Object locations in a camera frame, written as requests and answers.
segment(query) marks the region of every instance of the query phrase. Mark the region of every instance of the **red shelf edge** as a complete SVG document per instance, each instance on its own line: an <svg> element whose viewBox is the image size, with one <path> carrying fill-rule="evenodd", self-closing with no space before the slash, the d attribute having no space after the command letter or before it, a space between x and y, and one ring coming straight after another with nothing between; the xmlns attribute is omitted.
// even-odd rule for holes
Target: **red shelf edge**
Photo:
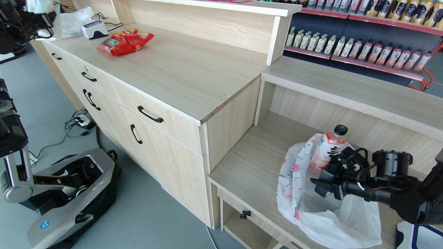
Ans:
<svg viewBox="0 0 443 249"><path fill-rule="evenodd" d="M300 13L313 14L313 15L319 15L319 16L332 16L335 18L342 18L342 19L348 18L348 15L349 15L348 13L324 11L324 10L317 10L317 9L312 9L312 8L302 8Z"/></svg>
<svg viewBox="0 0 443 249"><path fill-rule="evenodd" d="M326 60L329 60L331 58L330 54L311 52L311 51L308 51L308 50L299 49L299 48L295 48L295 47L285 46L284 50L292 51L292 52L299 53L299 54L306 54L306 55L310 55L310 56L314 56L314 57L322 58L322 59L326 59Z"/></svg>
<svg viewBox="0 0 443 249"><path fill-rule="evenodd" d="M420 32L443 36L443 29L439 29L439 28L435 28L435 27L428 27L428 26L424 26L424 25L416 24L416 23L407 23L407 22L392 20L392 19L388 19L388 18L380 18L380 17L375 17L375 16L363 16L363 15L357 15L357 14L349 14L349 19L363 21L363 22L370 22L370 23L378 23L378 24L389 25L389 26L400 27L400 28L406 28L406 29L411 29L411 30L416 30L416 31L420 31Z"/></svg>
<svg viewBox="0 0 443 249"><path fill-rule="evenodd" d="M331 60L338 61L338 62L344 62L344 63L348 63L348 64L353 64L353 65L357 65L357 66L362 66L362 67L386 72L389 74L395 74L398 76L407 77L409 79L414 79L417 81L421 81L424 78L423 75L420 75L420 74L415 74L415 73L407 72L404 70L397 70L397 69L393 69L393 68L385 67L385 66L379 66L379 65L372 64L369 62L361 62L361 61L358 61L355 59L343 58L343 57L338 57L338 56L331 56Z"/></svg>

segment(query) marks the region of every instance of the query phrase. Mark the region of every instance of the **robotic arm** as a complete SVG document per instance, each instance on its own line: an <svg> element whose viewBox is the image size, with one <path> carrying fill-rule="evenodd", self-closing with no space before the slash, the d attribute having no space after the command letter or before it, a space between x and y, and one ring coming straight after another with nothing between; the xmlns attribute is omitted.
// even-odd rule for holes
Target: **robotic arm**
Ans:
<svg viewBox="0 0 443 249"><path fill-rule="evenodd" d="M365 157L359 151L365 151ZM419 181L408 175L412 164L409 153L380 150L373 153L374 164L370 166L366 149L347 147L332 156L319 178L311 178L311 182L323 197L333 193L342 200L346 195L356 195L389 205L411 224L443 224L443 150L435 160L437 164L431 172ZM370 169L374 167L377 172L373 177Z"/></svg>

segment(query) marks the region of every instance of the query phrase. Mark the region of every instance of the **white plastic bag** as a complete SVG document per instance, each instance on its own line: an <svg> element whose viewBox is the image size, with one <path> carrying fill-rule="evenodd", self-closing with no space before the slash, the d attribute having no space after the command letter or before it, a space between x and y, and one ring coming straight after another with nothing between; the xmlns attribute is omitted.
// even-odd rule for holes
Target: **white plastic bag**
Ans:
<svg viewBox="0 0 443 249"><path fill-rule="evenodd" d="M282 215L297 225L311 240L331 249L367 248L381 244L378 204L347 195L317 194L310 178L319 172L308 170L312 147L321 134L289 148L279 175L277 206Z"/></svg>
<svg viewBox="0 0 443 249"><path fill-rule="evenodd" d="M82 26L92 21L95 15L91 7L80 9L73 13L60 13L60 5L56 5L55 12L57 16L54 20L54 37L51 40L65 39L82 35ZM39 31L40 36L49 36L46 30Z"/></svg>

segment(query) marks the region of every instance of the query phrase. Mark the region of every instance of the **black handle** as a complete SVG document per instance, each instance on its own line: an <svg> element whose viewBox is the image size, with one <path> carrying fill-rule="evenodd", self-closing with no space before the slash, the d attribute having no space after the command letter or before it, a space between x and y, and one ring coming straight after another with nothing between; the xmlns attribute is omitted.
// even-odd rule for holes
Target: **black handle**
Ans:
<svg viewBox="0 0 443 249"><path fill-rule="evenodd" d="M83 77L89 79L89 80L92 81L92 82L96 82L96 81L97 81L96 78L89 78L89 77L87 77L87 76L86 76L86 72L82 72L82 75L83 75Z"/></svg>
<svg viewBox="0 0 443 249"><path fill-rule="evenodd" d="M89 99L91 100L92 106L95 107L95 109L97 109L97 110L100 111L101 108L98 107L94 102L92 102L92 99L91 99L91 97L92 97L92 93L88 93L88 97L89 97Z"/></svg>
<svg viewBox="0 0 443 249"><path fill-rule="evenodd" d="M240 219L248 220L247 216L251 216L251 211L243 210L243 212L240 214Z"/></svg>
<svg viewBox="0 0 443 249"><path fill-rule="evenodd" d="M159 117L159 118L153 118L153 117L147 115L146 113L144 113L144 112L143 112L143 109L144 109L143 106L139 105L139 106L137 106L137 109L139 110L139 112L141 112L141 114L147 116L148 118L154 120L155 122L157 122L157 123L161 123L161 122L163 122L163 118L161 118L161 117Z"/></svg>
<svg viewBox="0 0 443 249"><path fill-rule="evenodd" d="M132 124L132 125L131 125L131 132L132 132L132 134L134 135L134 138L136 139L137 143L142 144L143 141L142 141L142 140L138 140L137 137L136 137L136 134L134 133L134 129L135 129L135 128L136 128L136 126Z"/></svg>
<svg viewBox="0 0 443 249"><path fill-rule="evenodd" d="M88 96L86 95L86 93L87 93L88 91L86 91L86 89L83 89L83 95L85 96L85 98L86 98L86 100L88 100L88 102L93 106L93 107L95 107L95 104L92 102L92 100L90 100L89 98L88 98Z"/></svg>
<svg viewBox="0 0 443 249"><path fill-rule="evenodd" d="M61 60L62 59L61 57L55 56L55 53L52 53L51 55L52 55L52 57L56 58L57 60Z"/></svg>

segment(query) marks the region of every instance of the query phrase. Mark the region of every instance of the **blue circular logo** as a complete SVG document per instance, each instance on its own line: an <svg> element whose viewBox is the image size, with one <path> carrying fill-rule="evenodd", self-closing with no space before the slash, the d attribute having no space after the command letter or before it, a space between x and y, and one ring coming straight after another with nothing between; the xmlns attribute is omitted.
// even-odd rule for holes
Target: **blue circular logo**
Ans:
<svg viewBox="0 0 443 249"><path fill-rule="evenodd" d="M49 227L49 221L43 221L41 224L40 224L40 229L46 229L46 228L48 228Z"/></svg>

